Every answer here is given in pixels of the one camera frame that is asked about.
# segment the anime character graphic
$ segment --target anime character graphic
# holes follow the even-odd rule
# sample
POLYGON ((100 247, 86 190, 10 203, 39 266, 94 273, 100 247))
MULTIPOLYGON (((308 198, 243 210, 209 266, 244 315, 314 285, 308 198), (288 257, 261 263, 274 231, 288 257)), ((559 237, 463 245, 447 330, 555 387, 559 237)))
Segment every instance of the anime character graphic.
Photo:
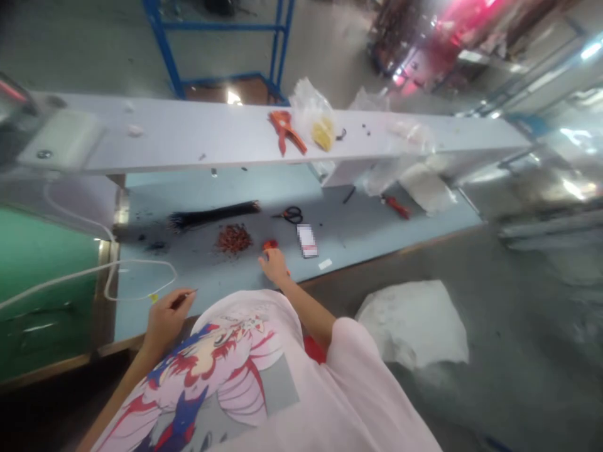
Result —
POLYGON ((259 372, 282 356, 278 334, 264 313, 217 320, 191 335, 134 389, 97 450, 179 451, 195 432, 199 409, 214 394, 231 419, 248 426, 265 421, 259 372), (150 433, 165 413, 173 413, 173 420, 151 444, 150 433))

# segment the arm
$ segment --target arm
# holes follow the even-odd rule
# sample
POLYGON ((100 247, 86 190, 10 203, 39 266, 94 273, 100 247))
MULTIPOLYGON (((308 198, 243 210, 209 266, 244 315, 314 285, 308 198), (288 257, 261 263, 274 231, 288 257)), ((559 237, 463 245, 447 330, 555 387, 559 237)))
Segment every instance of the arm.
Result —
POLYGON ((77 448, 78 452, 88 452, 92 449, 136 385, 159 363, 168 346, 171 345, 182 329, 188 310, 194 300, 195 293, 193 289, 177 289, 161 298, 151 307, 143 346, 121 379, 109 402, 84 436, 77 448), (174 302, 181 295, 185 295, 186 298, 180 306, 176 306, 174 302))
POLYGON ((318 301, 308 295, 287 274, 285 257, 279 249, 265 250, 268 260, 259 258, 266 277, 281 289, 289 299, 293 309, 306 327, 310 336, 318 343, 325 352, 331 344, 331 334, 335 316, 327 311, 318 301))

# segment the pink t-shirt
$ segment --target pink t-shirt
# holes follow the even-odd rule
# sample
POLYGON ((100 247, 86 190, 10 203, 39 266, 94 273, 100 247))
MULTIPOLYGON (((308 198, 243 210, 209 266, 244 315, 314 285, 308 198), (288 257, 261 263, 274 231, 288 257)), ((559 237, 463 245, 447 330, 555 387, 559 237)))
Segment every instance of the pink t-shirt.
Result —
POLYGON ((333 326, 327 362, 303 349, 280 293, 236 292, 142 380, 93 450, 441 449, 363 326, 333 326))

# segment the plastic bag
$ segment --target plastic bag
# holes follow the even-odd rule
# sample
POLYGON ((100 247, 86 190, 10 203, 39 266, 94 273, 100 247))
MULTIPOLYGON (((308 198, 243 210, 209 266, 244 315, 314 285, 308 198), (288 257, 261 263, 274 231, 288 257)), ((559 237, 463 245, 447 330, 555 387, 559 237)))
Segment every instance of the plastic bag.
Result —
POLYGON ((398 121, 388 129, 411 145, 404 148, 405 153, 426 156, 437 151, 431 129, 415 119, 398 121))
POLYGON ((436 151, 431 130, 419 121, 398 121, 390 125, 388 131, 392 134, 390 146, 399 148, 400 157, 380 161, 366 175, 363 186, 369 196, 381 195, 405 171, 436 151))
POLYGON ((444 284, 407 282, 369 294, 356 320, 381 359, 408 369, 449 361, 469 363, 467 332, 444 284))
POLYGON ((335 142, 335 114, 331 104, 307 78, 295 85, 289 98, 293 128, 306 142, 314 141, 325 151, 335 142))
POLYGON ((450 188, 423 163, 415 163, 402 172, 398 182, 427 215, 443 212, 457 203, 457 197, 450 188))
POLYGON ((354 101, 347 109, 359 111, 390 111, 389 97, 379 94, 369 94, 364 87, 361 87, 358 90, 358 93, 356 93, 354 101))

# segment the gray floor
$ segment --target gray floor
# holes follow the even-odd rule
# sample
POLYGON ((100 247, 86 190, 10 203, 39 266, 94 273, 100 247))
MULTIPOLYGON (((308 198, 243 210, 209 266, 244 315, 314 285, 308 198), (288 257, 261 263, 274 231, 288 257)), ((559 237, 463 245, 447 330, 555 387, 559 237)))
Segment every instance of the gray floor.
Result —
MULTIPOLYGON (((308 76, 334 107, 345 108, 361 86, 376 92, 387 81, 375 76, 366 56, 366 14, 335 3, 298 1, 283 92, 290 94, 308 76)), ((171 97, 138 1, 5 4, 0 69, 28 88, 171 97)), ((270 1, 243 4, 258 12, 244 20, 271 17, 270 1)), ((269 36, 192 33, 172 42, 184 76, 266 69, 269 63, 269 36)), ((392 103, 394 110, 451 113, 465 109, 466 100, 417 90, 394 95, 392 103)), ((368 293, 388 284, 444 282, 467 329, 470 364, 415 373, 391 368, 445 451, 480 450, 486 436, 514 451, 600 451, 601 253, 511 252, 494 231, 486 226, 355 267, 310 290, 336 315, 353 315, 368 293)))

